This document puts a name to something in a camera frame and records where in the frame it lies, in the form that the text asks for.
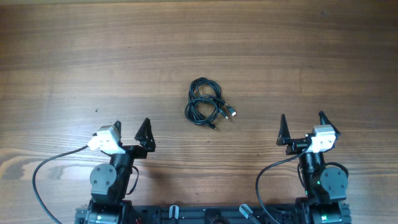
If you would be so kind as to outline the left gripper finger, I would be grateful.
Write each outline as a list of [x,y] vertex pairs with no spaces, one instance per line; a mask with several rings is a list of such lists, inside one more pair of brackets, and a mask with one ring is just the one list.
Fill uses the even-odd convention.
[[154,147],[155,140],[152,134],[152,126],[150,119],[146,118],[139,130],[137,131],[134,139],[140,143],[142,147]]
[[113,129],[114,129],[115,134],[116,134],[117,143],[120,144],[121,143],[121,122],[119,120],[117,120],[113,124]]

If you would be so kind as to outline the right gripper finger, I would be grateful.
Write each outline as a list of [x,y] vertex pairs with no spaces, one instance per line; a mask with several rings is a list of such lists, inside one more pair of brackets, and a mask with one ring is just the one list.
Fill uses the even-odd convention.
[[278,146],[284,146],[291,143],[291,137],[289,132],[289,127],[287,125],[287,120],[285,114],[280,117],[280,129],[277,136],[276,144]]
[[320,117],[321,125],[330,125],[333,128],[335,135],[336,136],[340,135],[339,130],[332,124],[332,122],[327,118],[326,114],[323,111],[319,111],[318,115]]

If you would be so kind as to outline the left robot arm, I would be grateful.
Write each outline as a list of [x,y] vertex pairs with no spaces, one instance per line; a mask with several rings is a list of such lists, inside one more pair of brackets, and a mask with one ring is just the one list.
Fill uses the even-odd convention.
[[138,145],[124,146],[121,142],[121,122],[102,126],[88,142],[94,151],[110,156],[108,163],[96,166],[90,174],[91,200],[86,208],[76,209],[75,223],[141,223],[141,217],[125,196],[135,190],[128,188],[131,174],[137,170],[136,159],[145,159],[147,154],[155,151],[155,140],[152,134],[150,119],[146,118],[134,139]]

